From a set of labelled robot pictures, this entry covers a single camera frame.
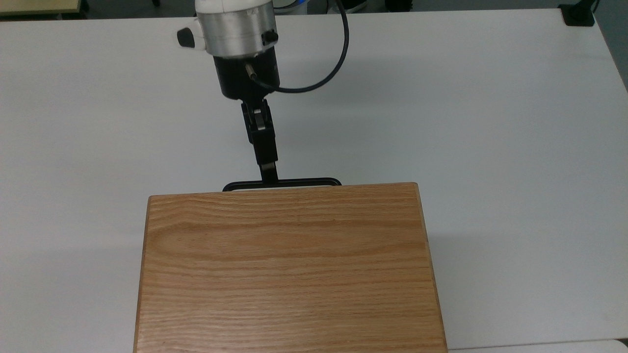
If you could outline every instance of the white tabletop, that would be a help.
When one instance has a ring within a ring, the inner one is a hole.
[[[259,178],[190,19],[0,23],[0,351],[130,352],[146,201]],[[451,349],[628,336],[628,95],[559,10],[350,16],[280,177],[418,182]],[[283,84],[338,16],[278,18]]]
[[[455,349],[451,353],[628,353],[628,347],[616,340],[531,344],[507,347]]]

